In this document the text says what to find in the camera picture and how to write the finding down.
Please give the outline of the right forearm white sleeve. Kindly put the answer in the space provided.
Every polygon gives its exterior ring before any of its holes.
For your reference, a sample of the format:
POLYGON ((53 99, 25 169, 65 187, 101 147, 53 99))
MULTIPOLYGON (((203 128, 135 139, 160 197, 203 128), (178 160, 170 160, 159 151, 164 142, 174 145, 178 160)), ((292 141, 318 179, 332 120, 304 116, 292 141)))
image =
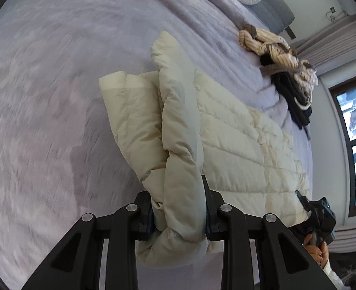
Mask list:
POLYGON ((323 268, 324 273, 331 280, 337 290, 350 290, 351 287, 345 286, 343 281, 338 277, 338 275, 331 268, 330 262, 327 261, 326 265, 323 268))

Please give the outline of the person's right hand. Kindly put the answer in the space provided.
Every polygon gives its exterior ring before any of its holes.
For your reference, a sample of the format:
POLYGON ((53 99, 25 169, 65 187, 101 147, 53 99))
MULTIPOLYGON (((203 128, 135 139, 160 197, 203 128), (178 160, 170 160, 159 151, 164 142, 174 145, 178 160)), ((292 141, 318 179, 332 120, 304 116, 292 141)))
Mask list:
POLYGON ((329 249, 326 242, 323 242, 320 247, 313 246, 310 242, 313 238, 313 234, 308 234, 304 238, 303 246, 315 262, 322 268, 329 262, 329 249))

